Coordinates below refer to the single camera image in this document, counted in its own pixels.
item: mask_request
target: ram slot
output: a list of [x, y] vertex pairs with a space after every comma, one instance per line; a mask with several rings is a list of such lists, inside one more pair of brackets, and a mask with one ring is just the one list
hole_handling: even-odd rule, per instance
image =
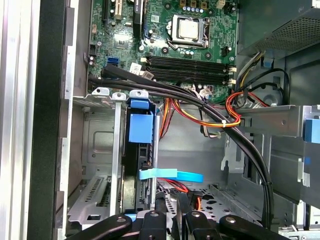
[[183, 70], [158, 69], [150, 67], [148, 69], [157, 81], [179, 82], [184, 83], [201, 83], [201, 84], [216, 84], [222, 85], [226, 82], [226, 77], [216, 75], [209, 72], [191, 72]]
[[169, 57], [151, 56], [147, 57], [148, 65], [154, 68], [193, 70], [200, 72], [210, 72], [228, 74], [228, 65], [222, 63], [195, 61], [186, 59], [175, 59]]

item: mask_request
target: yellow wire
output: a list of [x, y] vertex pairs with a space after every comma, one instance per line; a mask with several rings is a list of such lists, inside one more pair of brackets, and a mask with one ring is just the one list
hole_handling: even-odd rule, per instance
[[221, 123], [211, 123], [211, 122], [204, 122], [204, 121], [201, 121], [199, 119], [197, 119], [196, 117], [190, 115], [189, 113], [187, 113], [186, 111], [184, 111], [183, 109], [181, 109], [181, 107], [179, 106], [179, 104], [177, 104], [177, 100], [174, 100], [174, 102], [176, 103], [176, 106], [179, 108], [179, 110], [181, 112], [183, 112], [183, 114], [187, 115], [189, 118], [192, 118], [194, 120], [197, 120], [199, 122], [200, 125], [203, 125], [203, 126], [209, 126], [209, 127], [219, 127], [219, 128], [222, 128], [224, 126], [226, 127], [234, 127], [234, 126], [237, 126], [240, 124], [240, 120], [237, 121], [237, 122], [233, 122], [233, 123], [226, 123], [225, 125], [224, 124], [221, 124]]
[[[261, 54], [257, 57], [256, 60], [257, 60], [257, 61], [260, 60], [263, 55], [264, 55], [264, 52], [261, 53]], [[241, 87], [241, 88], [245, 85], [245, 79], [246, 79], [246, 77], [248, 76], [248, 74], [249, 74], [249, 72], [250, 72], [250, 69], [251, 69], [251, 68], [249, 68], [249, 69], [246, 71], [246, 73], [244, 74], [244, 76], [243, 76], [243, 78], [242, 78], [242, 80], [241, 80], [241, 83], [240, 83], [240, 87]]]

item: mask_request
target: screw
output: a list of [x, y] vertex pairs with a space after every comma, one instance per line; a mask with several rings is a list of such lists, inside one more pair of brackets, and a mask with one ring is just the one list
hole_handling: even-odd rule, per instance
[[226, 220], [228, 223], [231, 223], [231, 224], [234, 224], [234, 223], [236, 222], [236, 220], [235, 220], [234, 218], [232, 218], [232, 217], [227, 217], [225, 220]]
[[196, 211], [193, 211], [193, 212], [191, 213], [191, 215], [194, 216], [194, 217], [196, 217], [196, 218], [200, 217], [200, 214], [197, 213]]
[[125, 221], [126, 221], [126, 220], [125, 220], [124, 218], [122, 218], [122, 217], [119, 217], [118, 220], [117, 220], [118, 223], [123, 223], [123, 222], [125, 222]]
[[150, 216], [151, 216], [151, 217], [158, 217], [158, 216], [159, 216], [159, 214], [158, 214], [158, 213], [156, 213], [156, 212], [152, 212], [152, 213], [150, 214]]

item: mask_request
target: power supply grille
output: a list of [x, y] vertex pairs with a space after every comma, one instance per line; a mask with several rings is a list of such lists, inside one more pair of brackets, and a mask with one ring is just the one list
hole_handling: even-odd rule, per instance
[[320, 19], [303, 17], [259, 42], [258, 48], [295, 52], [320, 41]]

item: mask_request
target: green circuit board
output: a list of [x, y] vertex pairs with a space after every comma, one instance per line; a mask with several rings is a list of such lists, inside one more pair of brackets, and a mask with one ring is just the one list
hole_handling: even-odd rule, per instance
[[[217, 0], [204, 0], [206, 9], [200, 11], [194, 8], [190, 10], [181, 6], [181, 1], [190, 0], [146, 0], [145, 13], [142, 29], [142, 37], [134, 37], [133, 12], [134, 5], [129, 0], [122, 0], [121, 19], [108, 16], [106, 22], [102, 21], [104, 4], [107, 11], [114, 9], [111, 1], [93, 0], [91, 14], [91, 31], [89, 55], [94, 55], [94, 66], [89, 66], [89, 74], [99, 77], [101, 69], [107, 65], [108, 58], [119, 59], [118, 66], [129, 71], [132, 63], [141, 63], [141, 58], [147, 54], [158, 57], [189, 59], [212, 63], [233, 65], [235, 62], [237, 11], [225, 14], [223, 9], [217, 9]], [[197, 6], [203, 1], [195, 0]], [[167, 25], [174, 15], [208, 18], [210, 22], [209, 46], [204, 49], [183, 48], [173, 49], [168, 45]], [[148, 31], [152, 30], [152, 37], [147, 37]], [[227, 56], [222, 56], [222, 48], [231, 48]], [[162, 48], [167, 47], [168, 53], [163, 54]], [[183, 84], [184, 88], [192, 88], [192, 84]], [[228, 88], [223, 85], [206, 85], [205, 88], [213, 89], [209, 101], [219, 102], [228, 95]]]

